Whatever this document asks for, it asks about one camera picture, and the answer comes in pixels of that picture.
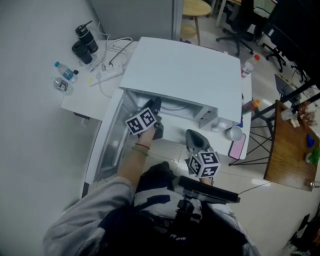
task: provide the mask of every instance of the smartphone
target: smartphone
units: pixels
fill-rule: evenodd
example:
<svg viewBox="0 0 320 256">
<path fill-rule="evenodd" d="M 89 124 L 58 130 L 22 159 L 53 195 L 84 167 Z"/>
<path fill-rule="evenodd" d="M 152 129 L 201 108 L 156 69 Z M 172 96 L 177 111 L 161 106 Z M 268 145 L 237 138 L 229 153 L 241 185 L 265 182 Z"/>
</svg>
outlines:
<svg viewBox="0 0 320 256">
<path fill-rule="evenodd" d="M 240 159 L 242 149 L 244 148 L 245 141 L 246 141 L 246 135 L 243 134 L 242 138 L 238 141 L 233 141 L 229 150 L 229 157 L 234 159 Z"/>
</svg>

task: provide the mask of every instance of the black thermos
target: black thermos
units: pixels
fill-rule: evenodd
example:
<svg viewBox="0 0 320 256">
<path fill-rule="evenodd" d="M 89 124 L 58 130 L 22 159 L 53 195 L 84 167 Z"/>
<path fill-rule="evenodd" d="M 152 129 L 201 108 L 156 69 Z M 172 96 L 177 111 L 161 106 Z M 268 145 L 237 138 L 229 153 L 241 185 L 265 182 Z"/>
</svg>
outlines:
<svg viewBox="0 0 320 256">
<path fill-rule="evenodd" d="M 98 50 L 98 45 L 91 32 L 87 29 L 87 25 L 91 22 L 92 20 L 90 20 L 87 24 L 78 26 L 75 29 L 75 32 L 79 40 L 88 48 L 89 52 L 93 54 Z"/>
<path fill-rule="evenodd" d="M 92 61 L 88 48 L 80 40 L 72 46 L 72 51 L 84 64 L 89 64 Z"/>
</svg>

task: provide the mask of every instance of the bracelet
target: bracelet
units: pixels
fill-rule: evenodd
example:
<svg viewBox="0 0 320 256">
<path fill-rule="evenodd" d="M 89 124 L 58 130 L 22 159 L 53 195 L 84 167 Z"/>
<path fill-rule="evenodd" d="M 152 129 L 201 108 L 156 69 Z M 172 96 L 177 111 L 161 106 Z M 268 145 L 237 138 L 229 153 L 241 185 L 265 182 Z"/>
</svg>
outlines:
<svg viewBox="0 0 320 256">
<path fill-rule="evenodd" d="M 145 145 L 142 145 L 142 144 L 139 144 L 139 143 L 136 143 L 136 145 L 145 147 L 145 148 L 147 148 L 148 150 L 150 150 L 150 147 L 148 147 L 148 146 L 145 146 Z"/>
<path fill-rule="evenodd" d="M 146 157 L 149 156 L 148 153 L 146 153 L 146 152 L 144 152 L 144 151 L 142 151 L 142 150 L 140 150 L 140 149 L 138 149 L 138 148 L 136 148 L 134 146 L 132 147 L 132 149 L 135 150 L 135 151 L 140 152 L 141 154 L 145 155 Z"/>
</svg>

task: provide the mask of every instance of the plastic bottle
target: plastic bottle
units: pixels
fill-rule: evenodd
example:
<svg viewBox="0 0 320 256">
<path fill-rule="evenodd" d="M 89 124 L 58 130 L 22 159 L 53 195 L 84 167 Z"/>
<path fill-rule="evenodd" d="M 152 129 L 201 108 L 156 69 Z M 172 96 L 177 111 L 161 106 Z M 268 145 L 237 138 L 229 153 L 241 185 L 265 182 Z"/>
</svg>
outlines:
<svg viewBox="0 0 320 256">
<path fill-rule="evenodd" d="M 246 104 L 242 106 L 242 115 L 246 113 L 250 113 L 256 110 L 256 108 L 260 105 L 261 100 L 250 100 Z"/>
<path fill-rule="evenodd" d="M 57 61 L 54 66 L 65 79 L 70 81 L 70 83 L 75 83 L 77 81 L 77 76 L 66 65 L 60 64 L 59 61 Z"/>
<path fill-rule="evenodd" d="M 63 92 L 65 95 L 71 95 L 74 91 L 74 87 L 69 84 L 67 81 L 63 80 L 60 77 L 53 78 L 53 86 Z"/>
<path fill-rule="evenodd" d="M 254 71 L 255 66 L 260 60 L 260 56 L 258 54 L 254 55 L 254 57 L 248 59 L 241 67 L 241 77 L 245 78 L 252 71 Z"/>
</svg>

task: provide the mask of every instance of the human hand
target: human hand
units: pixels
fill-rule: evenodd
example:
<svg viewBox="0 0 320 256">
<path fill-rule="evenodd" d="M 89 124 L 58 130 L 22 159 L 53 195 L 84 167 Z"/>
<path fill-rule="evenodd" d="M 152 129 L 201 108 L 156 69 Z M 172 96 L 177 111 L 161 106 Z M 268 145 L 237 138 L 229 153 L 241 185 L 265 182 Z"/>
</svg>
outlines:
<svg viewBox="0 0 320 256">
<path fill-rule="evenodd" d="M 212 179 L 210 177 L 206 177 L 206 178 L 200 178 L 199 179 L 201 183 L 212 186 L 213 182 Z"/>
<path fill-rule="evenodd" d="M 141 134 L 141 136 L 140 136 L 140 138 L 139 138 L 137 143 L 142 144 L 142 145 L 147 146 L 147 147 L 150 148 L 150 145 L 151 145 L 151 142 L 152 142 L 152 140 L 154 138 L 155 132 L 156 132 L 156 129 L 152 125 L 148 130 L 144 131 Z"/>
</svg>

